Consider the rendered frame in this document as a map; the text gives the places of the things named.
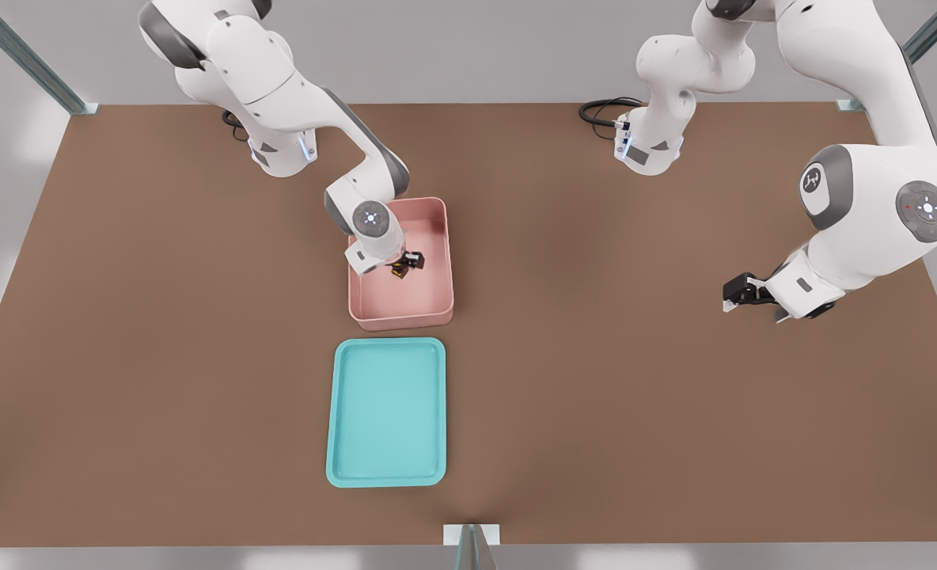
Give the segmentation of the pink rectangular box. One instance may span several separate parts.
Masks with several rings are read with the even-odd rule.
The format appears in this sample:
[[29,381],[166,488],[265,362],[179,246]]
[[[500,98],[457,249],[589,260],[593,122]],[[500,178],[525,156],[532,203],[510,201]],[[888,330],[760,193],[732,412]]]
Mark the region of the pink rectangular box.
[[389,203],[406,231],[406,245],[425,257],[403,279],[382,266],[366,275],[348,270],[348,307],[361,329],[440,327],[453,320],[453,264],[446,203],[436,197]]

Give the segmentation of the pale blue-green tray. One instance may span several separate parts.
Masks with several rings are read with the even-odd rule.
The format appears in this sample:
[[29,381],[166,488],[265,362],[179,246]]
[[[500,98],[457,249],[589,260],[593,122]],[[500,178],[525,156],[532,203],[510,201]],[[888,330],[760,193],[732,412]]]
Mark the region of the pale blue-green tray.
[[446,475],[446,346],[367,338],[335,353],[326,477],[342,489],[427,487]]

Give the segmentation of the silver frame post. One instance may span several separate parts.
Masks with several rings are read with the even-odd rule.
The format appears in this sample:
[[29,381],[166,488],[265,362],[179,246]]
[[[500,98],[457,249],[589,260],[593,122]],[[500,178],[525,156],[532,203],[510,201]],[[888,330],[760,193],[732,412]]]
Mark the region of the silver frame post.
[[443,545],[457,546],[453,570],[499,570],[491,546],[500,544],[499,524],[443,526]]
[[93,116],[96,102],[83,101],[0,15],[0,48],[71,116]]
[[907,61],[914,64],[937,43],[937,10],[910,36],[902,46]]

